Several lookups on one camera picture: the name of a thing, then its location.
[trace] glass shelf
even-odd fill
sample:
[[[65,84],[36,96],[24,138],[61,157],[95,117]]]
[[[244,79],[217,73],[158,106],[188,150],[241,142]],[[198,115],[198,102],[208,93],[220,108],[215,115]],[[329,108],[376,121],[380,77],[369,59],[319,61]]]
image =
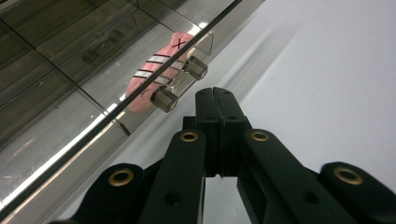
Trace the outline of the glass shelf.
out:
[[[251,1],[250,13],[262,2]],[[240,2],[26,0],[0,12],[0,220],[52,211],[156,109],[133,112],[134,98],[178,57],[207,60]],[[125,95],[174,33],[192,39]]]

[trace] screw hole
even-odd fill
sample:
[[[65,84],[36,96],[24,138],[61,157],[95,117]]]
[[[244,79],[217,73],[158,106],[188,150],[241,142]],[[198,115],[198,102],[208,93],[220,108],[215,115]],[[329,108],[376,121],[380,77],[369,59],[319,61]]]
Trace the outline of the screw hole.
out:
[[[108,178],[108,183],[114,187],[121,187],[127,185],[134,179],[134,173],[130,169],[119,169],[114,171]]]
[[[337,167],[334,169],[333,172],[338,179],[348,184],[360,185],[361,183],[363,183],[363,178],[358,173],[349,168]]]
[[[180,136],[181,140],[185,141],[185,142],[193,142],[196,141],[198,139],[198,134],[196,133],[183,133]]]
[[[270,138],[268,134],[263,132],[254,132],[250,137],[259,142],[265,142]]]

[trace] black mechanical arm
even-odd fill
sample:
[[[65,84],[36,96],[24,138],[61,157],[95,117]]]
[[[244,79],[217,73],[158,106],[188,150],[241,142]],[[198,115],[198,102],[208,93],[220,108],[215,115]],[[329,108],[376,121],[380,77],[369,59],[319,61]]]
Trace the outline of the black mechanical arm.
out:
[[[217,174],[238,177],[251,223],[396,223],[396,195],[362,169],[333,162],[316,174],[252,129],[230,91],[195,99],[161,161],[108,168],[70,219],[52,223],[202,223],[205,178]]]

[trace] pink object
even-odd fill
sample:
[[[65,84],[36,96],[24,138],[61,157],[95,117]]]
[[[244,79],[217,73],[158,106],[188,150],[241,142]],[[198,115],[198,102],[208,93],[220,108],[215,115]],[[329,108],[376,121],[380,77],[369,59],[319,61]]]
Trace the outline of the pink object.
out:
[[[141,85],[146,78],[151,76],[163,63],[171,58],[181,47],[183,47],[192,35],[186,33],[172,34],[171,43],[157,53],[153,54],[140,69],[134,74],[128,88],[125,92],[129,96],[139,85]],[[155,82],[151,83],[142,93],[137,96],[129,105],[128,108],[133,112],[141,112],[149,108],[152,103],[150,101],[151,94],[157,90],[158,87],[163,86],[167,81],[171,80],[183,68],[187,60],[187,52],[181,55],[176,62],[174,62],[168,69],[166,69]]]

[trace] white surface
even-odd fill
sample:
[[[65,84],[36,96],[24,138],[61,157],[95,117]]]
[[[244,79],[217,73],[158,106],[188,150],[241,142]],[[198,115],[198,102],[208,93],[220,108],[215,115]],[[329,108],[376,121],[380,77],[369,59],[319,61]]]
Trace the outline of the white surface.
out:
[[[345,161],[396,192],[395,12],[391,0],[268,0],[206,78],[172,113],[156,111],[113,163],[157,161],[182,117],[194,115],[194,93],[218,86],[234,93],[254,128],[274,133],[304,166],[318,172]],[[235,183],[206,182],[205,223],[249,223]]]

